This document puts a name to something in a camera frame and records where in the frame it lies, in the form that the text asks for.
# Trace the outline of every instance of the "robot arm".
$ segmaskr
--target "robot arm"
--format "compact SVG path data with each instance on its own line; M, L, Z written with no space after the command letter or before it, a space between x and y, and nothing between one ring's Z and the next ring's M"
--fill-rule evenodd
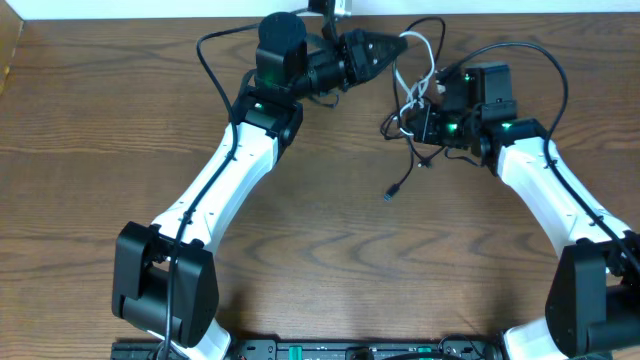
M609 236L595 226L551 172L542 154L543 142L541 137L534 137L516 140L513 145L502 147L497 166L498 177L509 185L531 210L551 240L558 258L565 246L573 245L579 239L589 239L593 242L609 241ZM620 238L624 238L624 232L630 230L629 226L613 217L587 191L566 166L553 141L549 146L556 167L571 187L604 218L604 222Z
M531 210L536 217L544 231L546 232L549 240L558 255L561 258L563 250L567 246L575 245L576 241L580 239L589 239L594 243L609 242L610 238L604 234L604 232L595 224L589 216L587 216L582 208L576 203L566 189L560 184L555 175L551 172L547 166L546 160L542 155L543 139L540 137L527 138L517 140L509 147L502 147L500 150L500 157L497 166L497 174L509 185L513 190L522 198L527 207ZM602 205L600 205L596 199L587 191L587 189L580 183L580 181L573 175L573 173L566 166L562 158L559 156L555 144L550 143L550 153L554 161L556 161L556 167L562 173L563 177L571 184L571 187L575 189L582 199L584 199L599 215L604 218L604 222L615 231L620 238L626 236L625 232L628 232L629 227L622 221L618 220L607 212ZM526 325L518 326L509 329L504 334L505 350L511 359L535 359L535 360L560 360L566 359L565 353L558 349L561 346L565 351L567 347L573 348L569 350L573 353L587 353L592 351L598 351L597 348L593 348L594 344L587 345L586 339L590 338L591 342L594 341L594 335L591 337L588 331L585 329L588 327L588 322L580 324L581 317L577 313L577 307L585 306L589 304L588 308L583 308L581 311L598 313L598 310L605 309L606 305L602 306L602 302L597 300L599 296L601 299L606 300L605 291L605 279L604 273L600 269L600 275L595 275L586 278L586 280L593 282L593 284L599 284L595 288L599 291L593 291L593 289L586 289L591 291L588 296L593 296L591 299L583 299L582 304L576 304L578 297L572 298L571 296L560 295L560 300L564 306L567 306L567 312L560 316L561 319L571 319L573 316L574 321L567 321L566 324L558 325L557 332L562 332L562 336L575 334L576 338L573 339L560 339L557 335L556 341L564 341L566 344L556 344L554 337L550 332L548 321L558 323L557 315L548 312L548 318L542 317L535 321L532 321ZM557 281L557 287L571 288L575 283L570 281L564 281L559 279ZM553 305L548 303L547 308L552 308ZM606 323L606 313L598 314L599 320ZM625 328L624 331L629 334L638 334L640 328L636 324L636 330L634 332L634 325L630 328ZM611 337L620 338L622 334L611 334ZM636 344L639 339L637 336L629 338L628 342L619 344L620 347L630 346Z
M522 198L560 259L545 317L508 330L503 338L506 354L511 359L555 360L640 344L638 274L552 171L544 155L546 130L533 118L517 117L508 66L470 65L446 75L442 105L417 110L407 119L414 140L470 149ZM552 141L549 155L570 187L638 257L637 235L595 200ZM620 285L607 287L607 270L622 277Z
M231 147L231 124L218 150L198 177L171 207L153 220L160 226L160 234L175 238L182 215L203 188L211 175L220 167ZM253 186L276 164L278 139L267 136L264 129L248 123L238 125L238 148L235 158L202 198L197 211L187 225L184 241L200 240L204 249L213 255L231 219Z
M170 331L174 346L192 359L223 358L230 337L214 319L219 296L213 255L253 186L293 142L302 123L302 105L297 99L365 83L408 46L404 38L359 29L338 38L334 20L345 13L346 3L309 2L311 11L325 15L324 39L308 35L302 20L292 13L275 13L260 23L257 69L243 79L230 110L234 123L227 127L216 153L187 191L151 226L130 222L118 236L112 298L115 316L160 338ZM307 53L307 41L319 50ZM254 73L256 85L248 86ZM238 133L237 143L233 143L233 130ZM229 161L232 144L237 147ZM168 273L154 266L170 256L174 258Z

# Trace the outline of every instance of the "brown wooden surface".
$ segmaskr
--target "brown wooden surface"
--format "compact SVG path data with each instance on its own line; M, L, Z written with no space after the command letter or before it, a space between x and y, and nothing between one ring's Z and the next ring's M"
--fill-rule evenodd
M22 19L5 0L0 0L0 95L22 31Z
M341 28L398 33L414 18L356 18ZM442 65L503 40L533 41L558 57L571 82L558 146L596 198L639 228L640 15L446 20ZM195 40L250 21L26 25L0 98L0 357L106 358L112 341L145 336L111 314L114 241L127 221L164 211L216 149L226 115ZM420 30L435 45L437 26ZM256 45L246 33L205 46L232 99ZM508 61L520 114L549 124L560 82L544 58L511 49L482 59ZM411 79L425 62L416 47L399 67ZM543 315L553 249L486 169L438 158L382 201L408 165L405 144L378 134L391 108L389 71L334 111L305 102L294 145L216 256L223 326L282 338L409 339L485 334Z

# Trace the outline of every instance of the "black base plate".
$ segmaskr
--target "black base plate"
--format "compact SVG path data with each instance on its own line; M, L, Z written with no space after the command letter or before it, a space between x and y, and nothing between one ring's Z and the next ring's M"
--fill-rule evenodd
M484 355L490 355L488 358L492 359L488 360L502 359L494 344L475 340L473 344ZM111 359L147 359L157 346L157 342L113 343ZM225 360L353 360L360 358L354 355L362 353L363 350L364 353L373 355L373 359L369 358L369 360L383 360L390 356L411 352L424 352L424 359L421 360L430 360L429 352L437 352L437 348L438 341L400 343L237 340L231 344ZM468 341L447 340L443 344L442 350L464 360L476 360L479 358ZM170 359L178 360L180 357L172 353Z

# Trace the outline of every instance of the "green terminal block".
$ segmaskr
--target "green terminal block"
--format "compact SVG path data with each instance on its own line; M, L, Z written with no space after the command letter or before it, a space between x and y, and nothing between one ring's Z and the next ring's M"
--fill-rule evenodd
M302 346L289 347L289 360L302 360Z
M428 346L423 346L418 348L418 352L431 352L431 348ZM420 360L433 360L432 358L420 358Z

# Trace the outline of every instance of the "white wall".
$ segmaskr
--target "white wall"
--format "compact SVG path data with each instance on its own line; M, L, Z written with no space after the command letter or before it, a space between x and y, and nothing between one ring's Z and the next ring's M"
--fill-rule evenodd
M266 16L307 0L7 0L25 20ZM635 12L640 0L353 0L354 15Z

